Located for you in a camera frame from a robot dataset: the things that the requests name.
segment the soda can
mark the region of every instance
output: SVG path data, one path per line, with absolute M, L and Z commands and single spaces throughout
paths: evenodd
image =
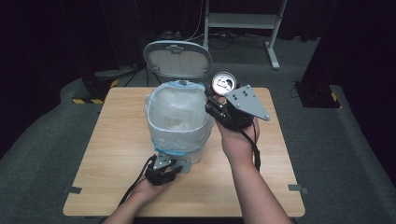
M 236 79 L 231 73 L 219 72 L 213 76 L 212 89 L 217 95 L 224 96 L 235 88 Z

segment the light wood tabletop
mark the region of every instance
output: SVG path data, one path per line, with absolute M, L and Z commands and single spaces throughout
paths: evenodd
M 67 216 L 108 216 L 134 183 L 146 160 L 156 154 L 149 135 L 144 103 L 153 88 L 113 88 L 92 133 L 73 187 L 64 205 Z M 276 116 L 270 92 L 254 88 L 271 116 L 260 120 L 261 174 L 289 217 L 304 215 L 289 153 Z M 230 165 L 215 126 L 201 160 L 187 174 L 177 175 L 172 185 L 138 217 L 241 217 Z

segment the open gray lid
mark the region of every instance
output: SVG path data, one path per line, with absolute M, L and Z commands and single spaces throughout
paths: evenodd
M 143 50 L 147 68 L 163 77 L 205 77 L 212 68 L 210 53 L 195 43 L 160 40 Z

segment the gray carpet floor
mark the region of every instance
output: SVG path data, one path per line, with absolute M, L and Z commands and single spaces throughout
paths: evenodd
M 277 40 L 279 71 L 272 70 L 262 42 L 211 48 L 210 75 L 228 71 L 241 84 L 270 90 L 297 181 L 309 190 L 302 194 L 306 213 L 295 218 L 298 223 L 396 223 L 395 188 L 362 135 L 342 88 L 332 86 L 342 105 L 337 109 L 302 107 L 294 89 L 293 82 L 303 77 L 317 43 Z M 210 44 L 221 48 L 227 42 L 212 40 Z M 119 86 L 130 78 L 121 78 Z M 158 86 L 158 82 L 150 72 L 147 77 L 145 70 L 128 84 L 147 85 Z M 0 223 L 100 220 L 63 214 L 65 188 L 74 181 L 102 108 L 73 104 L 71 98 L 84 91 L 80 79 L 66 85 L 60 92 L 61 103 L 31 125 L 0 160 Z M 166 221 L 156 219 L 155 223 Z

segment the person's right hand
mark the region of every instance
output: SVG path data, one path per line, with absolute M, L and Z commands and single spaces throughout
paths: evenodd
M 259 121 L 257 118 L 253 120 L 254 125 L 250 125 L 244 132 L 253 142 L 257 142 L 260 136 Z M 232 131 L 224 128 L 216 121 L 221 134 L 221 144 L 225 155 L 231 166 L 242 164 L 253 164 L 253 150 L 249 141 L 244 135 L 238 131 Z

